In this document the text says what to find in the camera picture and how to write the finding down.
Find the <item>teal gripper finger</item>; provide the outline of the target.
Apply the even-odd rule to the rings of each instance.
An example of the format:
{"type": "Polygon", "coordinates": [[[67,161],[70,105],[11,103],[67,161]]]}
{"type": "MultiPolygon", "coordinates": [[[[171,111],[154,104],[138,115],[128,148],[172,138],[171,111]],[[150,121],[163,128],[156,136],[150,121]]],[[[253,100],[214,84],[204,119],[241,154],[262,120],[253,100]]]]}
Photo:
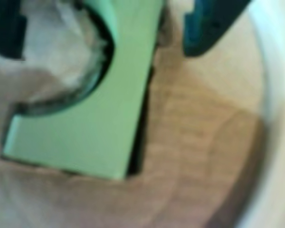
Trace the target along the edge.
{"type": "Polygon", "coordinates": [[[198,57],[223,37],[249,5],[249,0],[196,0],[184,15],[183,53],[198,57]]]}
{"type": "Polygon", "coordinates": [[[20,12],[20,0],[0,0],[0,56],[21,59],[27,18],[20,12]]]}

